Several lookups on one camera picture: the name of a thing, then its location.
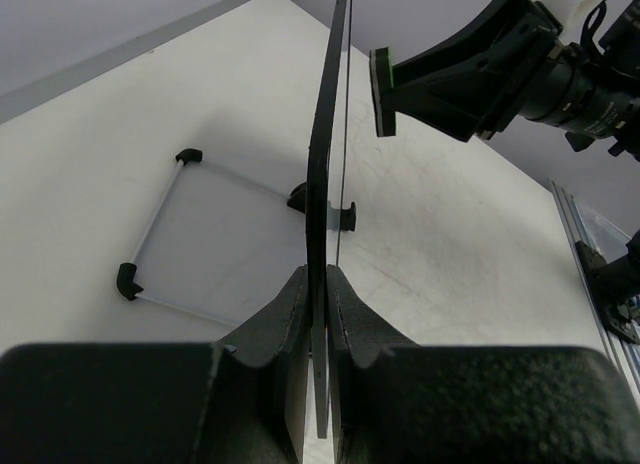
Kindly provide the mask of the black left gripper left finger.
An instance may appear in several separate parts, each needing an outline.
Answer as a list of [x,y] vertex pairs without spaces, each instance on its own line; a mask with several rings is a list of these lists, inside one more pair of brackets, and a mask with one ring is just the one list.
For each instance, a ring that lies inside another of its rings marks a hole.
[[309,362],[298,268],[201,343],[25,344],[1,358],[5,463],[299,463]]

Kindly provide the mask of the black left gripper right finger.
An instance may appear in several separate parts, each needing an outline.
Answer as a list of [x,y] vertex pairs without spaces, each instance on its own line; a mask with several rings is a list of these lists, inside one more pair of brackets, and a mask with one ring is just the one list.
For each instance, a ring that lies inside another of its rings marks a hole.
[[635,463],[639,410],[599,352],[422,346],[327,270],[338,463]]

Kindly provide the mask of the black framed whiteboard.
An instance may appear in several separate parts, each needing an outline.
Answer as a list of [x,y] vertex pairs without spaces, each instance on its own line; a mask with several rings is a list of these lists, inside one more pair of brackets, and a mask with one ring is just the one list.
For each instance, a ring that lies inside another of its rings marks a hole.
[[327,270],[336,266],[346,216],[344,184],[349,123],[353,0],[335,0],[309,144],[305,232],[316,435],[330,430]]

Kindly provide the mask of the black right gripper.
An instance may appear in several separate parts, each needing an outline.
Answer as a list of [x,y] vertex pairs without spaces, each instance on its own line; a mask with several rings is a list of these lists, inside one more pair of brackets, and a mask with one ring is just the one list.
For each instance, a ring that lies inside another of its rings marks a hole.
[[563,26],[539,1],[491,0],[460,31],[392,67],[393,90],[384,104],[395,111],[396,134],[402,114],[461,142],[489,139],[519,114],[564,130],[576,152],[613,138],[612,156],[638,159],[639,0],[595,42],[605,15],[602,3],[581,40],[547,61],[551,71],[524,102],[525,65],[510,57],[529,49],[536,32],[554,40]]

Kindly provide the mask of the green whiteboard eraser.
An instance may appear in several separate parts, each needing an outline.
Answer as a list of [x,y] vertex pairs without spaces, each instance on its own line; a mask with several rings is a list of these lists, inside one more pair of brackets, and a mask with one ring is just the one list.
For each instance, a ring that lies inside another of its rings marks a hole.
[[395,137],[395,111],[387,109],[384,104],[385,96],[393,90],[393,70],[388,47],[369,53],[369,75],[376,135],[379,138]]

